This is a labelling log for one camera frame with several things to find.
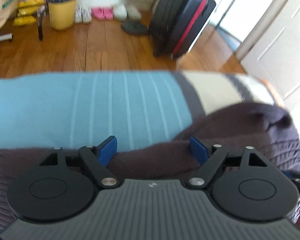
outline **light blue blanket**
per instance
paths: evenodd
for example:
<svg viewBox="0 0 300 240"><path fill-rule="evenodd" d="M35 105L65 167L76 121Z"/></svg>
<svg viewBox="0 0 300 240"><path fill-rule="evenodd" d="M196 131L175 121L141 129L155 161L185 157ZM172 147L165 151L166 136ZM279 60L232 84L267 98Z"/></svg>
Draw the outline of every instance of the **light blue blanket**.
<svg viewBox="0 0 300 240"><path fill-rule="evenodd" d="M109 135L118 151L170 141L192 123L170 72L47 73L0 80L0 148L76 149Z"/></svg>

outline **red zipper trim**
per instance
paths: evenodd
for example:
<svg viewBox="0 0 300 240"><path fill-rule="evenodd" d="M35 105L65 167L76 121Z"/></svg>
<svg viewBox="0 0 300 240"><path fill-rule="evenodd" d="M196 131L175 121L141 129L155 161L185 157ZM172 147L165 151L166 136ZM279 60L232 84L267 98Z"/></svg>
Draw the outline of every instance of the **red zipper trim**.
<svg viewBox="0 0 300 240"><path fill-rule="evenodd" d="M182 43L185 41L189 31L191 30L192 26L194 25L195 21L198 19L199 15L202 13L203 9L205 8L207 4L207 0L202 0L197 11L195 12L195 14L193 15L191 21L189 22L188 26L186 27L185 31L183 32L181 38L179 39L178 43L176 44L176 46L174 47L172 53L175 54L178 52L178 50L180 49Z"/></svg>

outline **yellow trash can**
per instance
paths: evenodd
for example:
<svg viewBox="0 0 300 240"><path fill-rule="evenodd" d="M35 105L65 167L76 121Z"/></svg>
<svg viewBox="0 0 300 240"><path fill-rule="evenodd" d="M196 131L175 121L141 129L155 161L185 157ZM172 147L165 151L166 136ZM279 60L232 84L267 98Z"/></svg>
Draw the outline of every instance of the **yellow trash can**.
<svg viewBox="0 0 300 240"><path fill-rule="evenodd" d="M61 31L74 24L74 13L77 0L61 3L49 2L50 25Z"/></svg>

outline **round black pad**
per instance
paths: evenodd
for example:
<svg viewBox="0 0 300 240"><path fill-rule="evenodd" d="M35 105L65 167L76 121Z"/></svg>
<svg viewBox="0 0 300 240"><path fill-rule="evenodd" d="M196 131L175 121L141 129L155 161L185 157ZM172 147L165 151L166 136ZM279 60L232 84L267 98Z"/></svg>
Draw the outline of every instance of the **round black pad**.
<svg viewBox="0 0 300 240"><path fill-rule="evenodd" d="M275 186L262 179L248 179L239 185L241 195L252 200L272 198L276 192Z"/></svg>
<svg viewBox="0 0 300 240"><path fill-rule="evenodd" d="M229 214L243 220L277 220L291 212L298 190L280 171L245 168L221 176L213 185L212 197Z"/></svg>
<svg viewBox="0 0 300 240"><path fill-rule="evenodd" d="M59 166L42 166L13 182L7 200L18 218L51 222L81 212L94 194L93 184L85 176Z"/></svg>

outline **shoe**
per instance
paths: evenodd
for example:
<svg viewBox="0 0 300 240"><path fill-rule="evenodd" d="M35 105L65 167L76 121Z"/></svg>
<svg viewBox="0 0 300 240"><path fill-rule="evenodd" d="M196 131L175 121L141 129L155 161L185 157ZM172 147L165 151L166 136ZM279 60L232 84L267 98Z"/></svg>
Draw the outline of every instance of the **shoe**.
<svg viewBox="0 0 300 240"><path fill-rule="evenodd" d="M103 15L107 20L113 20L113 9L112 8L103 8Z"/></svg>
<svg viewBox="0 0 300 240"><path fill-rule="evenodd" d="M118 21L125 21L127 19L127 10L123 4L119 4L113 8L113 16Z"/></svg>
<svg viewBox="0 0 300 240"><path fill-rule="evenodd" d="M92 15L97 18L98 20L104 20L105 15L103 14L103 8L101 7L95 7L92 8Z"/></svg>
<svg viewBox="0 0 300 240"><path fill-rule="evenodd" d="M138 11L138 9L134 5L127 5L127 14L129 17L129 20L132 21L140 21L141 20L141 13Z"/></svg>
<svg viewBox="0 0 300 240"><path fill-rule="evenodd" d="M91 8L88 6L83 6L83 8L82 8L82 22L83 23L92 22Z"/></svg>
<svg viewBox="0 0 300 240"><path fill-rule="evenodd" d="M82 23L82 11L80 6L75 7L74 23Z"/></svg>

